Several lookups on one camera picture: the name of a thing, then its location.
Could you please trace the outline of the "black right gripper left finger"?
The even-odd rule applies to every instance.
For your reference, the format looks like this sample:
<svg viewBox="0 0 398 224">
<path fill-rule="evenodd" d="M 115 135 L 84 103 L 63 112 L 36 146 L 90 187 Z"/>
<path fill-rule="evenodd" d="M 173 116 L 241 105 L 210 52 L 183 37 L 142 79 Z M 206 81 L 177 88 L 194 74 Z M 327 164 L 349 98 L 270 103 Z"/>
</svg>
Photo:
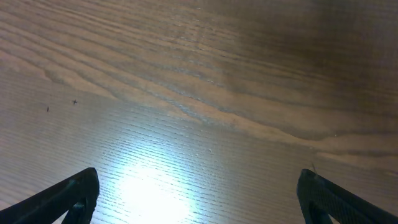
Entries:
<svg viewBox="0 0 398 224">
<path fill-rule="evenodd" d="M 63 223 L 89 224 L 99 193 L 97 171 L 89 167 L 1 210 L 1 223 L 53 223 L 65 215 Z"/>
</svg>

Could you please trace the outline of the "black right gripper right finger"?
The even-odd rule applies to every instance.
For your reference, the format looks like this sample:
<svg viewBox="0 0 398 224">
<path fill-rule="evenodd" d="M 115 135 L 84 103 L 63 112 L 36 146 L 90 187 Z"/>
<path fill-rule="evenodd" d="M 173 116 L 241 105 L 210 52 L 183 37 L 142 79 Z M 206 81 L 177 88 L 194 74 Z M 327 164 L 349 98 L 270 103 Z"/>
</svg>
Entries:
<svg viewBox="0 0 398 224">
<path fill-rule="evenodd" d="M 297 184 L 297 197 L 306 224 L 397 224 L 397 217 L 303 169 Z"/>
</svg>

